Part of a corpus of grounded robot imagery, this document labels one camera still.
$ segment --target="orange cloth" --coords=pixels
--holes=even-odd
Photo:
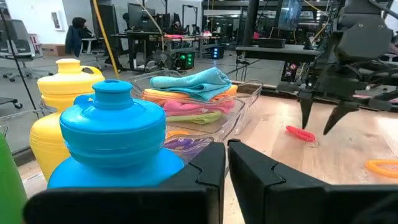
[[[210,101],[217,101],[221,98],[235,95],[237,90],[237,85],[231,85],[231,88],[229,88],[224,93],[216,95]],[[154,102],[160,106],[162,106],[169,98],[190,99],[189,95],[185,93],[167,92],[153,89],[145,89],[144,92],[142,92],[141,97],[143,100]]]

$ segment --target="blue towel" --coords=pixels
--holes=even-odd
[[[186,93],[191,98],[204,101],[209,101],[231,88],[231,80],[218,68],[182,78],[154,77],[150,84],[156,90]]]

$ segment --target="yellow pole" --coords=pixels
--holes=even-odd
[[[95,14],[97,15],[98,24],[99,24],[99,27],[101,28],[101,33],[102,33],[102,36],[104,37],[104,40],[105,40],[106,49],[108,50],[109,57],[111,57],[111,62],[112,62],[112,67],[113,67],[113,70],[114,70],[114,74],[116,75],[117,79],[120,79],[120,75],[119,75],[119,72],[118,72],[118,67],[116,66],[116,62],[114,61],[114,57],[113,57],[113,53],[112,53],[112,50],[111,50],[111,46],[109,45],[108,37],[106,36],[104,25],[102,23],[100,10],[98,10],[97,0],[93,0],[93,3],[94,3]]]

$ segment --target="orange ring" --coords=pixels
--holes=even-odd
[[[380,174],[385,175],[386,177],[398,178],[398,171],[392,171],[388,169],[384,169],[379,167],[378,165],[398,165],[398,160],[396,159],[375,159],[366,161],[365,166],[369,170]]]
[[[189,135],[189,133],[186,131],[167,131],[166,139],[175,135]]]

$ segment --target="cardboard box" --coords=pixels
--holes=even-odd
[[[43,44],[42,51],[46,56],[65,56],[65,44]]]

